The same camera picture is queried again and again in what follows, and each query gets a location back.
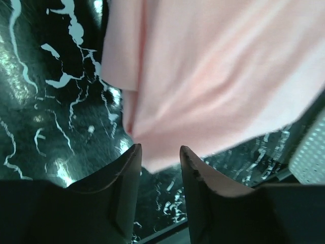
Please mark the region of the salmon pink t shirt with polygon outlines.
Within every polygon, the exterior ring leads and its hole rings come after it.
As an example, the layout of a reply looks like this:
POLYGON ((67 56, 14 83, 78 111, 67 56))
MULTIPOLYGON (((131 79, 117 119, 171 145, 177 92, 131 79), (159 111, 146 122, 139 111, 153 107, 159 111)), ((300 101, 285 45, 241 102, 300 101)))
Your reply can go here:
POLYGON ((324 1, 112 1, 102 79, 151 173, 299 120, 324 90, 324 1))

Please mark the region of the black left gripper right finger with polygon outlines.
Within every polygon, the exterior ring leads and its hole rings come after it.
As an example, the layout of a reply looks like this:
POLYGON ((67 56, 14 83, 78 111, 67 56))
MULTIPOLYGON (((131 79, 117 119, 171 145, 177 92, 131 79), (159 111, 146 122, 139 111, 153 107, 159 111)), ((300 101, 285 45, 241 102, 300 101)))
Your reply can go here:
POLYGON ((252 189, 187 146, 180 148, 180 162, 192 243, 324 243, 324 186, 252 189))

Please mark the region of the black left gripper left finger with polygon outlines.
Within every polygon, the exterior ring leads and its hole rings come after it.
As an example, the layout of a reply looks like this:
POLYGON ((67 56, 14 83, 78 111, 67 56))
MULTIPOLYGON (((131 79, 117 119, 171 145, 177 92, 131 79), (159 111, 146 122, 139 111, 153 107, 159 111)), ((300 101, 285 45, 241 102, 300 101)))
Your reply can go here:
POLYGON ((130 243, 142 147, 62 188, 48 180, 1 181, 1 243, 130 243))

